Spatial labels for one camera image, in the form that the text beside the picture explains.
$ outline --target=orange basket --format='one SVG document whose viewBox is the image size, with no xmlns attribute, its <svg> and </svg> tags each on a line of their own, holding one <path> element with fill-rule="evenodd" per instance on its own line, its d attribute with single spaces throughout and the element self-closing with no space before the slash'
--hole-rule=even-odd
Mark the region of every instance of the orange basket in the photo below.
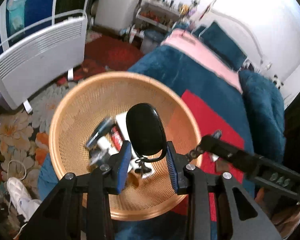
<svg viewBox="0 0 300 240">
<path fill-rule="evenodd" d="M 53 168 L 61 179 L 66 173 L 89 172 L 89 152 L 85 142 L 106 117 L 115 117 L 133 105 L 153 105 L 162 120 L 167 140 L 178 153 L 186 154 L 201 139 L 198 125 L 186 104 L 162 83 L 135 73 L 108 72 L 88 78 L 74 87 L 56 109 L 49 134 Z M 201 156 L 193 160 L 200 167 Z M 110 195 L 112 219 L 144 220 L 159 216 L 180 203 L 185 195 L 174 193 L 165 158 L 152 163 L 155 174 L 142 185 L 126 185 L 120 195 Z M 86 194 L 83 205 L 86 205 Z"/>
</svg>

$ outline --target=key ring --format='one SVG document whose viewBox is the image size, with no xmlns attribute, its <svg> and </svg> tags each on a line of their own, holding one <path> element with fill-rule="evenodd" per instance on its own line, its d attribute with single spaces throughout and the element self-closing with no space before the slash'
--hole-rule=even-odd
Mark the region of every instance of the key ring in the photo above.
<svg viewBox="0 0 300 240">
<path fill-rule="evenodd" d="M 139 158 L 139 159 L 136 159 L 134 162 L 135 162 L 136 164 L 139 164 L 139 163 L 142 162 L 142 160 L 144 160 L 144 159 L 146 159 L 146 157 L 141 157 L 141 158 Z"/>
</svg>

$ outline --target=bed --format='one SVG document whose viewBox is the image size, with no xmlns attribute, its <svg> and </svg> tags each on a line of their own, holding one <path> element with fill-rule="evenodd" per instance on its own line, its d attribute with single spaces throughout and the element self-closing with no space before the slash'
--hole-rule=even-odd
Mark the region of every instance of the bed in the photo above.
<svg viewBox="0 0 300 240">
<path fill-rule="evenodd" d="M 224 18 L 222 14 L 216 13 L 216 16 Z M 274 84 L 257 73 L 263 71 L 268 62 L 247 28 L 241 27 L 240 32 L 240 26 L 234 27 L 234 23 L 222 25 L 232 26 L 234 30 L 229 32 L 234 36 L 248 37 L 243 39 L 244 44 L 240 47 L 221 27 L 222 22 L 224 19 L 217 21 L 210 17 L 207 25 L 202 24 L 196 29 L 189 30 L 185 24 L 175 26 L 161 46 L 128 71 L 155 78 L 174 90 L 194 114 L 202 136 L 221 130 L 222 140 L 280 163 L 285 144 L 283 100 Z M 201 169 L 215 173 L 215 164 L 208 154 L 203 155 Z M 230 172 L 254 197 L 254 184 L 231 166 Z M 172 211 L 152 220 L 117 222 L 121 230 L 116 238 L 138 239 L 143 232 L 143 239 L 155 239 L 169 231 L 166 239 L 182 239 L 186 200 Z M 211 238 L 217 239 L 212 194 L 210 217 Z M 167 220 L 175 222 L 163 229 L 160 225 Z M 145 233 L 145 227 L 154 230 Z"/>
</svg>

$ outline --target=red item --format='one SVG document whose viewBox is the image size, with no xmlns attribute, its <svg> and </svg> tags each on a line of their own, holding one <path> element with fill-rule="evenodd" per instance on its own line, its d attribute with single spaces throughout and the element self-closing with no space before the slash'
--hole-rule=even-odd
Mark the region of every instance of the red item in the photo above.
<svg viewBox="0 0 300 240">
<path fill-rule="evenodd" d="M 111 139 L 114 143 L 115 148 L 118 151 L 120 151 L 123 141 L 122 141 L 122 137 L 121 137 L 117 127 L 112 128 L 112 130 L 111 130 Z"/>
<path fill-rule="evenodd" d="M 196 119 L 201 136 L 213 134 L 216 130 L 222 131 L 221 139 L 227 143 L 231 143 L 239 148 L 244 148 L 244 140 L 237 134 L 232 127 L 226 123 L 216 112 L 213 111 L 201 98 L 186 90 L 182 95 L 182 100 L 190 108 L 194 118 Z M 211 161 L 209 155 L 204 153 L 202 155 L 201 170 L 206 173 L 220 174 L 215 172 L 215 163 Z M 230 173 L 242 183 L 243 173 L 229 164 Z M 209 193 L 210 202 L 210 218 L 212 221 L 217 221 L 217 211 L 214 199 L 214 194 Z M 188 198 L 186 197 L 180 202 L 172 211 L 187 215 Z"/>
</svg>

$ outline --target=red rug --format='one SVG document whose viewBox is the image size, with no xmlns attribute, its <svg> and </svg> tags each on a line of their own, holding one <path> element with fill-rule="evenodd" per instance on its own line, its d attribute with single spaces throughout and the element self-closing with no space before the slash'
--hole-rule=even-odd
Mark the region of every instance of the red rug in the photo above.
<svg viewBox="0 0 300 240">
<path fill-rule="evenodd" d="M 74 80 L 87 78 L 105 71 L 126 71 L 143 57 L 143 53 L 128 42 L 102 35 L 85 45 L 84 61 L 74 69 Z M 57 81 L 62 85 L 62 77 Z"/>
</svg>

